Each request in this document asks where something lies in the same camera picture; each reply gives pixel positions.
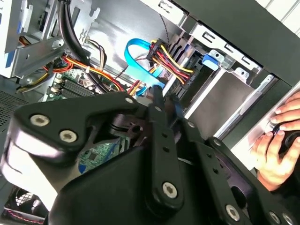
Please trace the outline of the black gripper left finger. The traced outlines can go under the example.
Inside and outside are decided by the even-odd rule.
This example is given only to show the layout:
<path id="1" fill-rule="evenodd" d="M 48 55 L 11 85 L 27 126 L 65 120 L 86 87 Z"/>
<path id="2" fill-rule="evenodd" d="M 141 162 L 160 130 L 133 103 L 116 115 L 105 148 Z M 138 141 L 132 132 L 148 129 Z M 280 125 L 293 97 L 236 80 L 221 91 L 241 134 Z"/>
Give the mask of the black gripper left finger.
<path id="1" fill-rule="evenodd" d="M 19 107 L 7 130 L 0 163 L 4 177 L 50 210 L 60 190 L 77 177 L 80 153 L 125 136 L 148 153 L 146 195 L 169 208 L 179 206 L 177 151 L 160 86 L 150 89 L 146 102 L 110 92 Z"/>

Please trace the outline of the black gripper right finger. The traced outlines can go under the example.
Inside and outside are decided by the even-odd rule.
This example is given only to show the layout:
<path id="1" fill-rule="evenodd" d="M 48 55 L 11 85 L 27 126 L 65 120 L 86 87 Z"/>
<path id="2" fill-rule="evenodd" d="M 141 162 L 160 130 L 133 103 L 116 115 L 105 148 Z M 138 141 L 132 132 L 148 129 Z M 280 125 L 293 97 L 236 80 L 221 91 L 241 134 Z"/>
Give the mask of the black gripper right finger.
<path id="1" fill-rule="evenodd" d="M 268 191 L 258 180 L 258 170 L 251 173 L 215 137 L 204 140 L 194 123 L 184 119 L 176 96 L 165 100 L 171 127 L 179 141 L 191 144 L 194 159 L 212 195 L 223 225 L 297 225 L 299 223 L 299 158 L 291 176 L 275 191 Z M 285 132 L 279 157 L 285 146 Z"/>

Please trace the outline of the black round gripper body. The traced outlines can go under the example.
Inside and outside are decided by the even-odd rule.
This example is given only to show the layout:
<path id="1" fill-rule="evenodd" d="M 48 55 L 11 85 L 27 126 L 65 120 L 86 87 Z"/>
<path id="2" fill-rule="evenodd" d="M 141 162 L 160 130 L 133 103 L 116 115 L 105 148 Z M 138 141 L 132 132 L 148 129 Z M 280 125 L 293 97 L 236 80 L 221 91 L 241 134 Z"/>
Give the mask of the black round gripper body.
<path id="1" fill-rule="evenodd" d="M 50 225 L 222 225 L 191 144 L 176 145 L 184 205 L 175 214 L 146 204 L 148 153 L 135 147 L 68 183 L 48 214 Z"/>

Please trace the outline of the person's bare hand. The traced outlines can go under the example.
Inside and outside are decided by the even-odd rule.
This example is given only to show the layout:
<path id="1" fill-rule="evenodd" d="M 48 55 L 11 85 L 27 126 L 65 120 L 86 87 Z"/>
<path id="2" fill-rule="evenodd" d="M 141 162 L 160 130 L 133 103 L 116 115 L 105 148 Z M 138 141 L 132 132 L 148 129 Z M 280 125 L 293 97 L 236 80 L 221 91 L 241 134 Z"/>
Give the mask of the person's bare hand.
<path id="1" fill-rule="evenodd" d="M 287 99 L 284 105 L 275 111 L 270 119 L 274 124 L 281 124 L 280 130 L 293 131 L 300 129 L 300 93 L 297 92 Z"/>
<path id="2" fill-rule="evenodd" d="M 257 178 L 268 191 L 277 190 L 291 176 L 300 156 L 300 139 L 296 138 L 284 157 L 279 157 L 284 136 L 281 130 L 276 135 L 268 132 L 256 140 L 251 150 Z"/>

